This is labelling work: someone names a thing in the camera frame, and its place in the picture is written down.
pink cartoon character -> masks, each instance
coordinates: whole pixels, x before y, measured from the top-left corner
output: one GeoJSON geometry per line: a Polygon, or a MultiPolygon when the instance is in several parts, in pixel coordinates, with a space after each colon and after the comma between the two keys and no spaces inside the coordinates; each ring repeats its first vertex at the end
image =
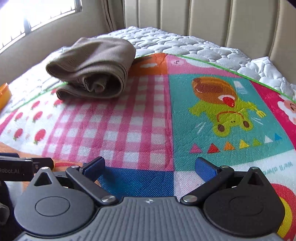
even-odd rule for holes
{"type": "Polygon", "coordinates": [[[279,108],[286,113],[289,117],[289,120],[296,125],[296,104],[289,100],[287,97],[280,95],[284,101],[279,101],[278,106],[279,108]]]}

quilted mattress cover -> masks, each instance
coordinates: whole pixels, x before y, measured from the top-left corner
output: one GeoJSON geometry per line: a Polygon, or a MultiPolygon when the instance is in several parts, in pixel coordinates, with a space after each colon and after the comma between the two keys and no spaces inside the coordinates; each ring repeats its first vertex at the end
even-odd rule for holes
{"type": "MultiPolygon", "coordinates": [[[[152,27],[129,27],[97,37],[110,36],[123,38],[132,43],[136,48],[136,58],[152,53],[167,53],[199,59],[264,83],[296,100],[296,85],[290,84],[268,57],[250,59],[239,49],[220,47],[194,36],[167,33],[152,27]]],[[[46,72],[45,66],[48,61],[66,49],[67,47],[63,47],[51,53],[42,62],[9,84],[13,97],[0,116],[19,108],[40,94],[62,85],[59,79],[46,72]]]]}

red triangle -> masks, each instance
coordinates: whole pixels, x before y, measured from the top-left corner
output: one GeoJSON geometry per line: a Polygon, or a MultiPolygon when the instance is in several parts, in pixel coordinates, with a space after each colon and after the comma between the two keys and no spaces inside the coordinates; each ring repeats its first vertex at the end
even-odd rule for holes
{"type": "Polygon", "coordinates": [[[202,153],[202,150],[195,143],[192,145],[189,153],[202,153]]]}
{"type": "Polygon", "coordinates": [[[219,148],[216,147],[213,143],[210,145],[210,148],[208,150],[208,153],[216,153],[216,152],[220,152],[219,148]]]}

colored triangle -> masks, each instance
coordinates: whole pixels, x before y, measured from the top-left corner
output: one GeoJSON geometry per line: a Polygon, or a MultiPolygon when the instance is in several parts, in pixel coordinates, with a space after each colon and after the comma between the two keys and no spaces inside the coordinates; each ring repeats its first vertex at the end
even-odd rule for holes
{"type": "Polygon", "coordinates": [[[248,145],[246,142],[244,142],[242,139],[240,140],[239,142],[239,148],[242,149],[242,148],[247,148],[249,147],[250,145],[248,145]]]}
{"type": "Polygon", "coordinates": [[[264,143],[269,143],[269,142],[273,142],[272,139],[270,139],[268,136],[265,136],[265,139],[264,139],[264,143]]]}
{"type": "Polygon", "coordinates": [[[216,147],[213,143],[210,145],[210,148],[208,150],[208,153],[216,153],[216,152],[220,152],[219,148],[216,147]]]}
{"type": "Polygon", "coordinates": [[[195,143],[192,145],[189,153],[202,153],[202,150],[195,143]]]}
{"type": "Polygon", "coordinates": [[[235,150],[235,147],[229,141],[227,141],[223,150],[235,150]]]}
{"type": "Polygon", "coordinates": [[[261,142],[258,141],[256,138],[254,138],[254,140],[253,140],[253,146],[261,146],[261,145],[262,145],[261,142]]]}
{"type": "Polygon", "coordinates": [[[282,139],[282,138],[277,133],[274,133],[274,140],[278,141],[280,139],[282,139]]]}

brown towel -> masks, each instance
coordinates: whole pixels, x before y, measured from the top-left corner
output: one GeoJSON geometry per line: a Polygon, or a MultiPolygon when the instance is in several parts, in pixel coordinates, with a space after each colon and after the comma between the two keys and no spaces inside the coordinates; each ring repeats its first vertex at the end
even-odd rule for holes
{"type": "Polygon", "coordinates": [[[59,99],[113,98],[126,87],[135,54],[134,46],[124,39],[83,37],[50,61],[46,71],[68,82],[57,90],[59,99]]]}

